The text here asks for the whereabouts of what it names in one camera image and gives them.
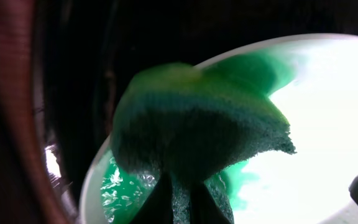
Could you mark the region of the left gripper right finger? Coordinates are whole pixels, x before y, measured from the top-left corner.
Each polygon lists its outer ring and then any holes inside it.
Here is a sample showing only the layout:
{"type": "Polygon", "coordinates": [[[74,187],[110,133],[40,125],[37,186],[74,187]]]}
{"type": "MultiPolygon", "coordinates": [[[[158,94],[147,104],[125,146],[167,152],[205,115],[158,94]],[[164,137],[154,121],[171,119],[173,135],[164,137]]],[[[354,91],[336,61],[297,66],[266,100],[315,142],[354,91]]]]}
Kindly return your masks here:
{"type": "Polygon", "coordinates": [[[220,211],[205,184],[197,183],[190,190],[191,224],[230,224],[220,211]]]}

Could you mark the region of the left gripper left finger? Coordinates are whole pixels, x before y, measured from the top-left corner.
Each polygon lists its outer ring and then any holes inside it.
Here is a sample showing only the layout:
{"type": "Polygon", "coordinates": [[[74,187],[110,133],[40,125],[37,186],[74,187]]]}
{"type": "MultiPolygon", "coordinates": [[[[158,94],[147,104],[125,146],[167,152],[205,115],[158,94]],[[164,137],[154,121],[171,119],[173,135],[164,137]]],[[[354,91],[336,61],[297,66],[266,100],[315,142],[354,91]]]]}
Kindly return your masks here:
{"type": "Polygon", "coordinates": [[[172,223],[172,180],[168,173],[163,173],[130,224],[172,223]]]}

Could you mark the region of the green scouring sponge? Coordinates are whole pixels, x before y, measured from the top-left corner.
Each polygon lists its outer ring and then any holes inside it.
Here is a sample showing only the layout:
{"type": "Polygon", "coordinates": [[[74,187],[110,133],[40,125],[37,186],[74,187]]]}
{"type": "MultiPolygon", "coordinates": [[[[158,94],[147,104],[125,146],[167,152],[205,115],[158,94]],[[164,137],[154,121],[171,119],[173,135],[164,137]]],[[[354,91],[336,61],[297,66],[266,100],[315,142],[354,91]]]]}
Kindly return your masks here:
{"type": "Polygon", "coordinates": [[[209,187],[208,179],[263,152],[296,152],[290,123],[266,92],[185,63],[133,77],[114,113],[111,150],[130,174],[170,175],[173,223],[190,223],[190,190],[197,183],[205,184],[232,223],[227,197],[209,187]]]}

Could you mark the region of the mint plate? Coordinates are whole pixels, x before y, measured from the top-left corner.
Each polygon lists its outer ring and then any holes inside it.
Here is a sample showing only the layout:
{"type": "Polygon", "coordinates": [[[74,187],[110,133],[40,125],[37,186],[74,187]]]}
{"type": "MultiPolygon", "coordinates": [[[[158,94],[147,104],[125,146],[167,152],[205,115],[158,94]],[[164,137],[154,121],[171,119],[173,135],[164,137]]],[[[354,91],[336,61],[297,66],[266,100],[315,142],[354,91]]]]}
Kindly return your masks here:
{"type": "MultiPolygon", "coordinates": [[[[255,84],[290,123],[294,154],[263,152],[208,179],[232,223],[358,223],[358,36],[279,37],[192,66],[255,84]]],[[[120,168],[110,133],[83,184],[81,221],[130,223],[159,177],[120,168]]]]}

